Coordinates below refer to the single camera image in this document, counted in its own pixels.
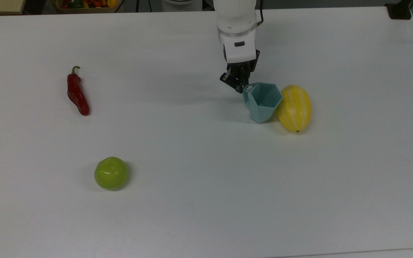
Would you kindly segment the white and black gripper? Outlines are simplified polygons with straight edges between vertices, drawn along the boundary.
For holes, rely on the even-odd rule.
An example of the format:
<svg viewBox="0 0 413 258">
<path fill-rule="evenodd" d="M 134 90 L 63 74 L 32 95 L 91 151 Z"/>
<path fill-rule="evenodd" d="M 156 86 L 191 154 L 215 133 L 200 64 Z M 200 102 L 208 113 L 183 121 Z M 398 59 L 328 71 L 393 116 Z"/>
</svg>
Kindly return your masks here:
<svg viewBox="0 0 413 258">
<path fill-rule="evenodd" d="M 229 66 L 250 66 L 250 71 L 239 70 L 236 77 L 231 68 L 227 68 L 227 71 L 220 76 L 220 81 L 235 88 L 240 94 L 243 93 L 243 88 L 249 85 L 251 72 L 254 72 L 260 55 L 260 51 L 256 49 L 256 34 L 256 28 L 250 28 L 239 34 L 219 31 L 219 41 L 223 46 L 223 55 L 227 64 Z"/>
</svg>

